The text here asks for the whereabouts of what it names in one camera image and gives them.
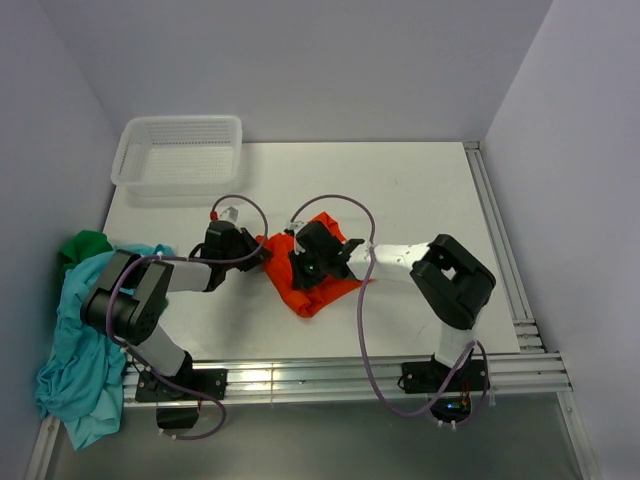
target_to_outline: red cloth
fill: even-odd
[[[322,212],[311,221],[322,222],[332,235],[338,237],[342,242],[346,240],[338,227],[338,222],[326,212]],[[257,240],[258,242],[262,241],[262,237],[258,236]],[[273,257],[264,264],[267,275],[284,303],[301,317],[313,317],[322,307],[329,305],[362,284],[362,282],[353,280],[337,280],[333,277],[327,277],[324,282],[310,290],[294,290],[291,286],[293,272],[288,256],[289,252],[293,250],[293,237],[286,233],[278,233],[267,240],[265,248],[273,254]]]

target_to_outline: cable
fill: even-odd
[[[485,397],[487,395],[487,390],[489,388],[489,374],[488,374],[489,359],[487,358],[487,352],[485,351],[484,346],[477,340],[471,341],[466,345],[466,347],[464,348],[464,350],[462,351],[462,353],[460,354],[456,362],[451,367],[449,374],[446,376],[446,378],[442,382],[442,385],[440,386],[436,394],[423,407],[419,408],[418,410],[415,410],[413,412],[405,412],[404,410],[400,410],[395,405],[393,405],[389,400],[387,400],[387,398],[384,396],[384,394],[380,390],[380,387],[378,386],[378,382],[376,381],[375,375],[373,374],[373,368],[371,366],[371,361],[369,360],[369,354],[367,353],[367,345],[366,345],[365,336],[364,336],[364,320],[363,320],[363,313],[362,313],[363,307],[364,307],[364,295],[367,289],[367,285],[371,280],[371,275],[373,273],[373,269],[375,268],[375,264],[376,264],[376,254],[373,246],[373,241],[376,233],[376,223],[373,218],[373,214],[362,203],[360,203],[359,201],[351,197],[348,197],[346,195],[340,195],[340,194],[326,194],[326,195],[317,196],[305,202],[300,208],[298,208],[298,210],[295,211],[295,213],[291,217],[291,222],[294,222],[296,217],[300,214],[300,212],[302,212],[302,210],[307,208],[309,205],[327,198],[345,200],[347,202],[353,203],[354,205],[357,205],[364,211],[364,213],[369,218],[369,222],[371,223],[371,230],[369,232],[369,255],[370,255],[371,261],[364,275],[364,278],[362,279],[362,286],[360,287],[360,291],[358,292],[358,303],[356,307],[356,321],[357,321],[357,327],[358,327],[358,343],[360,344],[360,353],[362,355],[362,362],[364,363],[364,368],[367,373],[369,384],[371,385],[371,388],[373,389],[373,392],[375,393],[376,397],[378,397],[378,400],[380,400],[380,402],[385,407],[387,407],[388,410],[390,410],[392,413],[394,413],[399,417],[416,418],[424,415],[440,399],[442,394],[445,392],[445,390],[449,386],[451,379],[456,374],[458,367],[467,358],[467,356],[471,353],[471,350],[473,350],[473,347],[477,344],[478,347],[480,348],[480,351],[482,352],[482,359],[484,361],[484,370],[485,370],[484,388],[482,390],[482,396],[480,398],[480,402],[478,406],[472,410],[472,412],[469,414],[469,416],[465,420],[459,423],[456,423],[456,425],[462,425],[464,423],[467,423],[471,418],[474,417],[477,410],[479,410],[479,408],[484,403]]]
[[[220,409],[220,412],[222,414],[220,421],[218,422],[218,424],[212,428],[211,430],[199,434],[199,435],[170,435],[172,438],[175,438],[177,440],[199,440],[201,438],[206,438],[209,437],[211,435],[213,435],[214,433],[216,433],[218,430],[220,430],[222,428],[222,425],[224,424],[226,418],[227,418],[227,410],[224,407],[224,405],[217,399],[214,398],[210,395],[207,395],[205,393],[202,392],[196,392],[195,390],[191,390],[189,388],[183,387],[181,385],[177,385],[173,382],[171,382],[170,380],[167,380],[158,370],[156,370],[155,368],[153,368],[151,365],[149,365],[149,363],[140,355],[138,355],[136,352],[134,352],[132,349],[128,348],[128,345],[125,342],[121,342],[120,340],[118,340],[114,334],[113,331],[113,309],[115,307],[115,303],[116,303],[116,298],[118,296],[118,293],[120,293],[120,289],[122,288],[122,286],[124,285],[125,281],[127,280],[127,278],[129,277],[129,275],[131,275],[131,273],[139,266],[141,265],[143,262],[148,262],[150,260],[168,260],[168,261],[174,261],[174,262],[199,262],[199,263],[206,263],[206,264],[213,264],[213,265],[230,265],[230,264],[234,264],[234,263],[238,263],[238,262],[243,262],[245,260],[250,259],[251,257],[257,255],[258,253],[260,253],[260,251],[262,250],[262,248],[264,247],[266,241],[267,241],[267,237],[268,237],[268,233],[269,233],[269,224],[267,221],[267,216],[265,215],[264,211],[260,208],[260,206],[255,203],[253,200],[245,197],[244,195],[238,195],[238,194],[229,194],[229,195],[223,195],[222,197],[220,197],[218,200],[216,200],[216,202],[213,204],[212,206],[212,210],[215,210],[217,208],[217,206],[220,204],[220,202],[227,200],[229,198],[238,198],[240,200],[243,200],[247,203],[249,203],[251,206],[253,206],[256,211],[258,212],[258,214],[260,215],[260,217],[262,218],[262,222],[264,224],[264,234],[263,234],[263,238],[262,241],[260,242],[260,244],[255,248],[255,250],[253,250],[251,253],[240,257],[240,258],[235,258],[235,259],[231,259],[231,260],[213,260],[213,259],[204,259],[204,258],[185,258],[185,257],[174,257],[174,256],[164,256],[164,255],[145,255],[145,256],[141,256],[140,258],[134,260],[133,262],[131,262],[131,265],[129,265],[120,275],[120,277],[118,278],[118,281],[116,282],[115,286],[113,287],[113,291],[111,292],[111,297],[109,298],[109,303],[107,305],[107,312],[106,312],[106,318],[105,318],[105,329],[106,329],[106,333],[107,336],[109,337],[109,339],[111,339],[111,341],[113,343],[115,343],[116,345],[124,348],[129,354],[131,354],[131,356],[134,358],[134,360],[137,360],[138,362],[142,363],[145,367],[151,368],[151,373],[153,373],[153,375],[162,383],[164,383],[165,385],[167,385],[170,388],[176,389],[178,391],[181,391],[183,393],[187,393],[189,395],[194,395],[196,397],[202,398],[204,400],[209,400],[211,402],[213,402],[215,405],[218,406],[218,408]]]
[[[142,370],[140,370],[140,369],[138,368],[138,365],[136,365],[135,358],[134,358],[134,359],[133,359],[133,361],[131,362],[131,365],[133,365],[133,368],[135,368],[135,369],[136,369],[136,372],[138,372],[138,375],[142,375]]]
[[[203,246],[204,246],[204,243],[199,243],[198,245],[193,247],[193,249],[191,249],[191,251],[189,252],[189,255],[187,256],[187,258],[189,260],[193,260],[194,258],[197,258],[196,255],[200,253],[200,250],[202,249]]]
[[[398,379],[397,385],[398,385],[398,388],[400,390],[403,390],[405,392],[407,391],[407,388],[404,386],[404,375],[400,375],[400,378]]]

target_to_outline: white wall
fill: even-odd
[[[233,113],[245,139],[483,138],[551,0],[41,0],[120,131]]]
[[[35,0],[0,2],[0,478],[24,475],[35,375],[55,325],[56,252],[99,228],[117,137]]]
[[[555,0],[485,157],[605,478],[638,478],[640,3]]]

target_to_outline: metal frame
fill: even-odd
[[[577,414],[572,387],[559,353],[547,353],[524,292],[511,246],[500,218],[480,152],[480,142],[464,144],[469,168],[498,261],[515,324],[520,354],[490,355],[494,391],[498,395],[556,392],[583,478],[600,477]],[[400,364],[420,357],[382,357],[372,360],[381,390],[390,399],[406,398],[397,388]],[[375,398],[360,358],[247,362],[196,362],[194,368],[229,370],[226,404],[353,401]],[[124,379],[127,408],[187,406],[196,402],[135,402],[138,373],[130,366]],[[27,479],[44,478],[60,422],[47,417],[40,429]]]

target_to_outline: gray floor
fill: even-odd
[[[159,437],[149,409],[126,410],[120,433],[79,453],[62,431],[48,478],[580,478],[555,395],[498,397],[456,433],[397,418],[376,402],[256,405],[229,414],[223,431],[196,442]]]

